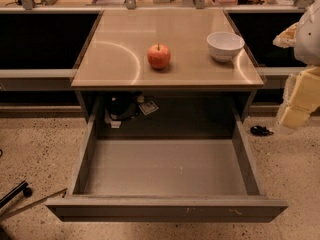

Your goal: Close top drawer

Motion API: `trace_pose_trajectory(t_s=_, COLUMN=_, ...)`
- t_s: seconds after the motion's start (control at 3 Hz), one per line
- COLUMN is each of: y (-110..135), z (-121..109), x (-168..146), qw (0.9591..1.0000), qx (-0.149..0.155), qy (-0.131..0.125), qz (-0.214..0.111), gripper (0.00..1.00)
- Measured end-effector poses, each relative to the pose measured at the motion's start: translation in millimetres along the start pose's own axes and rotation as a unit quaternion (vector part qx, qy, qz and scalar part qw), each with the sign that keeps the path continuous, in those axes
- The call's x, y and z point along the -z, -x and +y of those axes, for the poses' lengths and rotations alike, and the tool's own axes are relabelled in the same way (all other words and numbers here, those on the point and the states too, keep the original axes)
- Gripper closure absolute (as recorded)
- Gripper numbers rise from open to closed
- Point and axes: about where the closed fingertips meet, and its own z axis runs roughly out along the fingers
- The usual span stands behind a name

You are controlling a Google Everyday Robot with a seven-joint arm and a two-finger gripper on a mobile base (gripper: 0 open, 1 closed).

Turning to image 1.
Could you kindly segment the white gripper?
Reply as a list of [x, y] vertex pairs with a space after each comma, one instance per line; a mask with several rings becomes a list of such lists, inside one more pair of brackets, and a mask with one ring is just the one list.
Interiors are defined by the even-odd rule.
[[280, 48], [294, 47], [297, 60], [317, 65], [290, 74], [285, 83], [276, 127], [280, 133], [292, 133], [320, 107], [320, 0], [314, 1], [298, 25], [294, 23], [277, 35], [273, 44]]

